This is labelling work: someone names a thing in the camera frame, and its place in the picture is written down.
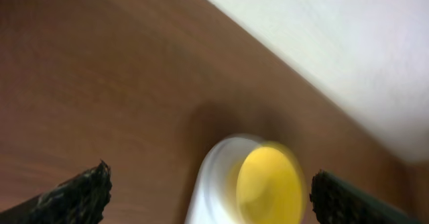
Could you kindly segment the yellow plastic bowl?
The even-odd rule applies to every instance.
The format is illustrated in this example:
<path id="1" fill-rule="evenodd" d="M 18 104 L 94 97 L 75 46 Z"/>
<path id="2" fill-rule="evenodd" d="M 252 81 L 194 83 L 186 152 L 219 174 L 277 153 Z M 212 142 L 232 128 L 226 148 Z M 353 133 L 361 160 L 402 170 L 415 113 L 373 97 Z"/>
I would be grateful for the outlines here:
<path id="1" fill-rule="evenodd" d="M 246 155 L 235 185 L 239 223 L 300 224 L 306 184 L 293 153 L 278 142 L 263 142 Z"/>

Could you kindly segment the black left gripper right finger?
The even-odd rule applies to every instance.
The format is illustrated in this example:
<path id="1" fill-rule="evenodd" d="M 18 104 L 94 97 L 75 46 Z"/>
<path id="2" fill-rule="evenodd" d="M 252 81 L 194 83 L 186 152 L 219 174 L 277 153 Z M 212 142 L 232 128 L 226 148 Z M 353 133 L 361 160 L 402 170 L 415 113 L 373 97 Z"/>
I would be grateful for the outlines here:
<path id="1" fill-rule="evenodd" d="M 418 224 L 403 211 L 321 170 L 312 177 L 310 202 L 320 224 Z"/>

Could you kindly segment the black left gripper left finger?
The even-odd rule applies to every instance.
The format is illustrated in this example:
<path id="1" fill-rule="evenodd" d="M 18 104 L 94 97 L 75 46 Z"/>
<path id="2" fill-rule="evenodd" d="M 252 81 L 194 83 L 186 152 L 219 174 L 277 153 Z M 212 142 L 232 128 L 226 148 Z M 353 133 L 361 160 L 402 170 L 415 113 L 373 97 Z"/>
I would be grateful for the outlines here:
<path id="1" fill-rule="evenodd" d="M 1 212 L 2 224 L 98 224 L 111 200 L 111 168 L 104 161 L 52 190 Z"/>

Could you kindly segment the white digital kitchen scale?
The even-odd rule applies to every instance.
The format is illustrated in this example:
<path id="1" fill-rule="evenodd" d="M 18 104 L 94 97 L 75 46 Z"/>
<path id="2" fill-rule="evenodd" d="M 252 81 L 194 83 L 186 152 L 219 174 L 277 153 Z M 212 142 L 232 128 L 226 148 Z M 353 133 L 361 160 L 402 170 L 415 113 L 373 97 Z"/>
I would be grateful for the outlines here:
<path id="1" fill-rule="evenodd" d="M 260 137 L 238 134 L 213 146 L 198 171 L 185 224 L 244 222 L 235 201 L 237 175 L 244 159 L 262 143 Z"/>

